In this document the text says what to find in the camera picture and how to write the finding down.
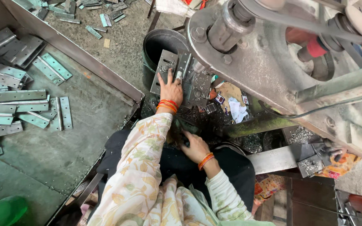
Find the colorful fabric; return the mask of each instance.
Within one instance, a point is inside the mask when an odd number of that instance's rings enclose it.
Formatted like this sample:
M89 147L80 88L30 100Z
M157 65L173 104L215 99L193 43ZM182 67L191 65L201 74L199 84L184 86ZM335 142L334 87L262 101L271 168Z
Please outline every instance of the colorful fabric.
M175 175L159 187L159 161L172 118L169 113L161 113L137 123L88 225L193 226L240 220L238 225L274 226L253 220L223 171L206 181L213 211L202 192L180 186Z
M256 204L262 204L274 193L286 189L286 178L273 174L258 174L255 176L254 197Z
M332 165L324 167L322 172L315 173L315 176L337 179L345 173L349 172L351 168L360 160L360 157L348 153L345 153L339 162L335 162L334 157L331 157Z

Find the black bucket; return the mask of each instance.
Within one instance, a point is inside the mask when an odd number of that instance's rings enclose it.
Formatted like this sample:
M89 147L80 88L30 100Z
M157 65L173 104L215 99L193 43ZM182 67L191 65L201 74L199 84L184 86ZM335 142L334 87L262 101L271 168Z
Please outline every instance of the black bucket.
M143 84L150 90L157 64L163 49L178 54L178 50L188 50L187 39L170 29L155 29L143 39Z

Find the orange cloth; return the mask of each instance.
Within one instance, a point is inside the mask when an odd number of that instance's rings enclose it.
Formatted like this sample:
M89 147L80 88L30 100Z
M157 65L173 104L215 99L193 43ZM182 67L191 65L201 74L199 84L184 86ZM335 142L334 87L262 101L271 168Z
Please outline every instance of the orange cloth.
M315 173L315 176L337 179L345 173L349 172L351 168L360 160L360 157L348 153L344 154L339 162L335 162L334 158L331 157L332 165L323 168L321 173Z

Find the orange bangle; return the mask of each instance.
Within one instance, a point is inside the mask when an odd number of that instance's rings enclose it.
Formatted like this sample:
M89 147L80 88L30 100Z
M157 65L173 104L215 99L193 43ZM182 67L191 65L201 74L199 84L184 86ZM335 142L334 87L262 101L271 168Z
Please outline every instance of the orange bangle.
M174 109L178 110L177 106L175 106L174 104L172 104L172 103L170 103L170 102L160 101L160 102L158 103L158 105L160 105L160 104L169 105L169 106L171 106L171 107L174 107Z
M202 159L199 164L198 164L198 168L201 171L205 165L206 162L208 162L210 159L214 158L213 152L210 152L209 154L207 154L204 159Z
M171 108L173 111L175 111L177 113L177 109L173 106L173 105L170 105L170 104L167 104L167 103L159 103L156 107L156 110L158 109L159 106L166 106L168 108Z
M163 100L160 100L160 102L161 102L161 101L167 101L167 102L170 102L170 103L174 104L176 108L179 108L179 107L178 107L178 105L177 105L174 101L172 101L172 100L163 99Z
M171 108L171 107L169 107L169 106L167 106L167 105L158 105L157 108L156 108L156 110L157 110L159 107L168 107L169 109L173 110L173 111L177 114L177 111L176 111L175 109L173 109L173 108Z

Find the wrist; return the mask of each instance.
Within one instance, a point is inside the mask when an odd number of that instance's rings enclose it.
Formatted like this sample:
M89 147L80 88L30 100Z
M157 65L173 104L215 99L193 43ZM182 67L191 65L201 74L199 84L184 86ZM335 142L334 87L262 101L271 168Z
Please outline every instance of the wrist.
M220 166L217 159L212 158L209 159L203 166L204 171L206 172L206 176L208 179L212 179L214 176L216 176L220 172Z
M156 114L160 114L160 113L170 113L171 115L175 115L175 111L173 111L172 109L168 108L168 107L158 107Z

